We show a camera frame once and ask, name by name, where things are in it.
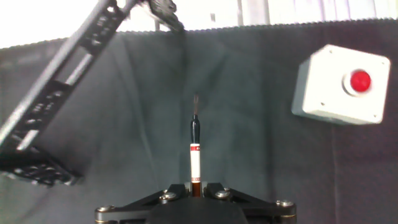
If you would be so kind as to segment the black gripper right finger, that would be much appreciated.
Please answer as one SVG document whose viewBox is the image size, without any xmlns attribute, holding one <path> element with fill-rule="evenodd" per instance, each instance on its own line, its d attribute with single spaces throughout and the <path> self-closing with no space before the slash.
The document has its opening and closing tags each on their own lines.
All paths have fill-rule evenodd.
<svg viewBox="0 0 398 224">
<path fill-rule="evenodd" d="M 297 206 L 290 200 L 266 202 L 221 183 L 202 183 L 202 195 L 237 205 L 246 218 L 263 218 L 267 223 L 296 224 Z"/>
</svg>

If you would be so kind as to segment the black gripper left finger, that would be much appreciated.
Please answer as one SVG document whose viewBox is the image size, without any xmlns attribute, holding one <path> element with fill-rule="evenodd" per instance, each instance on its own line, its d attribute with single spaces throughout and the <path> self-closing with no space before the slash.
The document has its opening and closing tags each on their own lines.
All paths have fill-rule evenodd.
<svg viewBox="0 0 398 224">
<path fill-rule="evenodd" d="M 105 205 L 95 209 L 95 223 L 122 223 L 127 220 L 145 220 L 157 205 L 173 202 L 190 196 L 190 183 L 172 184 L 166 190 L 158 191 L 122 207 Z"/>
</svg>

